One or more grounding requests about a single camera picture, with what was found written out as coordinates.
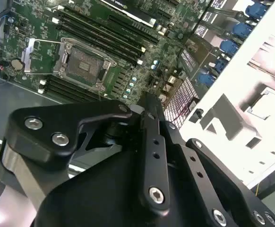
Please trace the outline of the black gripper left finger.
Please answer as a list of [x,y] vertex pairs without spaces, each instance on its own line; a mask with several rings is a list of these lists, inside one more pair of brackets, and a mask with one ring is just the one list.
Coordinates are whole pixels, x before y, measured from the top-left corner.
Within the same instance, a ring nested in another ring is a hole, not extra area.
[[13,111],[0,164],[38,212],[55,188],[136,143],[146,126],[159,125],[154,99],[144,93],[141,113],[119,100],[40,106]]

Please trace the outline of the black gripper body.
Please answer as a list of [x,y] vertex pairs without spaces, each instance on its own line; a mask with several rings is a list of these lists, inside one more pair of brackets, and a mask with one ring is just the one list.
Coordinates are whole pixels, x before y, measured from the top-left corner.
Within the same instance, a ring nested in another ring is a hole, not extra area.
[[204,227],[206,210],[190,164],[197,155],[169,122],[55,188],[36,227]]

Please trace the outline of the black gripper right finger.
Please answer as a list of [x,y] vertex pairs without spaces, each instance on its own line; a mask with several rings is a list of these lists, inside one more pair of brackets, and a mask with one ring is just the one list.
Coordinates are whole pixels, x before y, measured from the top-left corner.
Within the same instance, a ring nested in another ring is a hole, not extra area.
[[275,227],[275,214],[196,138],[184,141],[154,99],[166,141],[168,227]]

